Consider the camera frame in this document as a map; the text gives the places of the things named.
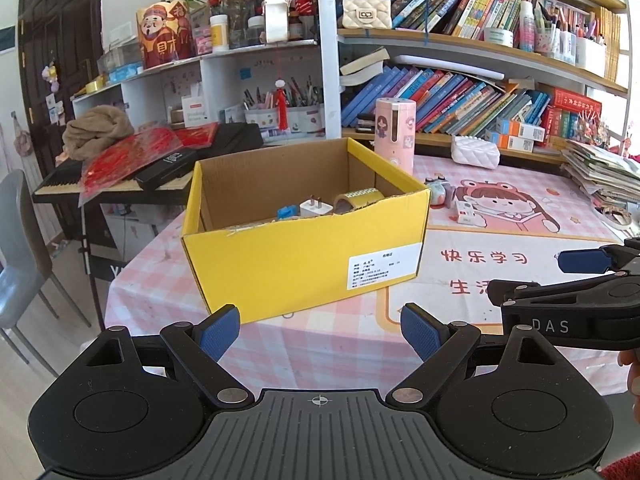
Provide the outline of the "person right hand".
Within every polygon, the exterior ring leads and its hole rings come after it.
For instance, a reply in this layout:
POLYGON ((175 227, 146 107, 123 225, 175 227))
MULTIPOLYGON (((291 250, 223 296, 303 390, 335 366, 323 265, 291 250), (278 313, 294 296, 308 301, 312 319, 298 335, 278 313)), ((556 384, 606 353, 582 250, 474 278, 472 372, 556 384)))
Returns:
POLYGON ((634 397, 634 420, 640 422, 640 361, 634 350, 621 351, 618 354, 619 366, 628 368, 627 389, 634 397))

